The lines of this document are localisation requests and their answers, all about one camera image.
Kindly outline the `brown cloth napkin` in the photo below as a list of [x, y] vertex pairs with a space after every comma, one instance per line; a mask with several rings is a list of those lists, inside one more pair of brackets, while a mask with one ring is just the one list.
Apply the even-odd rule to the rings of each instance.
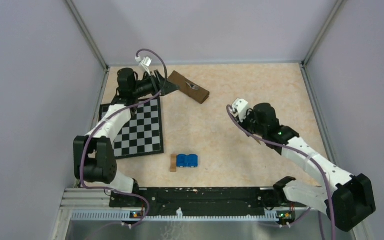
[[199, 104], [203, 104], [210, 96], [210, 92], [207, 89], [192, 82], [177, 71], [173, 71], [171, 73], [171, 75], [168, 77], [168, 81], [174, 85], [177, 85], [180, 92], [187, 95], [189, 98], [193, 99]]

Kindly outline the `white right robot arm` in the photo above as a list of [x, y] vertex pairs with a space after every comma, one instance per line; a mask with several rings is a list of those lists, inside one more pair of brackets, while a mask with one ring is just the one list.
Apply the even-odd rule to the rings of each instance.
[[310, 147], [300, 134], [280, 124], [269, 103], [249, 107], [241, 99], [231, 113], [245, 134], [292, 161], [320, 185], [287, 176], [274, 184], [273, 200], [279, 206], [290, 202], [306, 205], [326, 216], [341, 231], [349, 232], [376, 211], [371, 180], [341, 169]]

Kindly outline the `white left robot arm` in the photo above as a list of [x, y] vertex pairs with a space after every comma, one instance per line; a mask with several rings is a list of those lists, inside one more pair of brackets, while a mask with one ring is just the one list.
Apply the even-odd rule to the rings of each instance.
[[74, 175], [81, 184], [103, 183], [107, 190], [121, 193], [121, 200], [129, 207], [140, 202], [134, 189], [135, 180], [117, 168], [114, 155], [115, 140], [122, 128], [138, 115], [138, 108], [154, 99], [179, 90], [158, 70], [145, 72], [143, 78], [132, 68], [117, 73], [118, 88], [106, 115], [85, 136], [73, 141]]

